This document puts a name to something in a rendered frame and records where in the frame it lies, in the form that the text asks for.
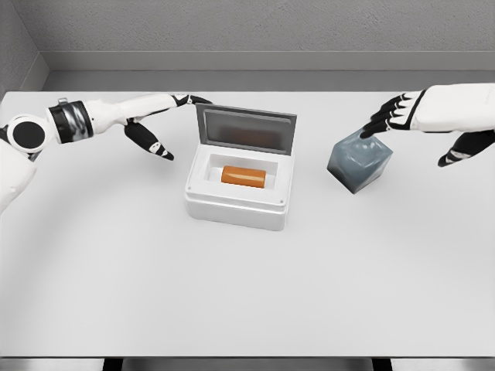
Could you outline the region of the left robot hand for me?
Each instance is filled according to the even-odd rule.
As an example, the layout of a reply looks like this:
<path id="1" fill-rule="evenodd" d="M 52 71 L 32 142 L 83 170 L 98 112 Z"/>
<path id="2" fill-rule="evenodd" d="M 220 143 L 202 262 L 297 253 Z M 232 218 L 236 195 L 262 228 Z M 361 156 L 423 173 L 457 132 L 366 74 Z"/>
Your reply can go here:
<path id="1" fill-rule="evenodd" d="M 190 94 L 150 94 L 118 104 L 125 119 L 125 135 L 138 147 L 160 158 L 173 161 L 174 155 L 140 120 L 187 104 L 211 104 L 210 100 Z"/>

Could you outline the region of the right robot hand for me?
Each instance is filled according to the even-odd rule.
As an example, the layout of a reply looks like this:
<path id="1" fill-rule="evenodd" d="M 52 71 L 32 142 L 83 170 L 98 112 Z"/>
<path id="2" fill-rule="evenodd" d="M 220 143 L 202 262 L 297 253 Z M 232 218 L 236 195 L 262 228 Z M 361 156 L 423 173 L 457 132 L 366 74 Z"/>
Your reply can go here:
<path id="1" fill-rule="evenodd" d="M 472 158 L 495 144 L 495 83 L 434 85 L 397 95 L 370 116 L 360 138 L 396 131 L 461 135 L 438 160 L 439 167 Z"/>

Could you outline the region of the grey hinged box lid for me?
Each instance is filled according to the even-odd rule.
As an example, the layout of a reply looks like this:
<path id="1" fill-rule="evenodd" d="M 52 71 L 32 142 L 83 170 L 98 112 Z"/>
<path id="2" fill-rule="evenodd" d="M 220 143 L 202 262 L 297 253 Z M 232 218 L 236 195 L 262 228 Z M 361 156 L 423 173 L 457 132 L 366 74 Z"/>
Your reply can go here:
<path id="1" fill-rule="evenodd" d="M 292 154 L 295 114 L 197 104 L 196 115 L 203 145 Z"/>

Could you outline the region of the grey-blue cube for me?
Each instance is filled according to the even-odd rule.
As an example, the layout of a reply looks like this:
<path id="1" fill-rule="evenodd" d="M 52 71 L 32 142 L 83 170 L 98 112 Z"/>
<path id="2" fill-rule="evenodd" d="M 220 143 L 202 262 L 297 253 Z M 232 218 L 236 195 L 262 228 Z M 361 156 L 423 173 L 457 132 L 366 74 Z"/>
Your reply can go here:
<path id="1" fill-rule="evenodd" d="M 361 138 L 359 129 L 337 142 L 327 170 L 355 194 L 381 176 L 393 151 L 378 138 Z"/>

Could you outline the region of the orange cylinder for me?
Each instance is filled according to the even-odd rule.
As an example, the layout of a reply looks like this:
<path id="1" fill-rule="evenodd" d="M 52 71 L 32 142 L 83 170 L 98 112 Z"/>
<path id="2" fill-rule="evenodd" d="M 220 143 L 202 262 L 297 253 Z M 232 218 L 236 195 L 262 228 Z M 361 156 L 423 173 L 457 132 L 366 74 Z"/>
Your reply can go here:
<path id="1" fill-rule="evenodd" d="M 236 186 L 248 186 L 263 189 L 266 171 L 225 165 L 221 174 L 221 182 Z"/>

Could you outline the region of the white rectangular box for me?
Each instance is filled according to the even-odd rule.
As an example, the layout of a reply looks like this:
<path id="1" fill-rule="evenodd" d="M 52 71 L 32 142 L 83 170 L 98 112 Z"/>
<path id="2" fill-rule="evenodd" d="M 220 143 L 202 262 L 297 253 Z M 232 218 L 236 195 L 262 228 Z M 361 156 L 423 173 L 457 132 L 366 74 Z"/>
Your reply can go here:
<path id="1" fill-rule="evenodd" d="M 188 213 L 198 220 L 283 230 L 294 162 L 289 155 L 199 145 L 185 185 Z M 221 182 L 226 165 L 265 171 L 265 186 L 255 188 Z"/>

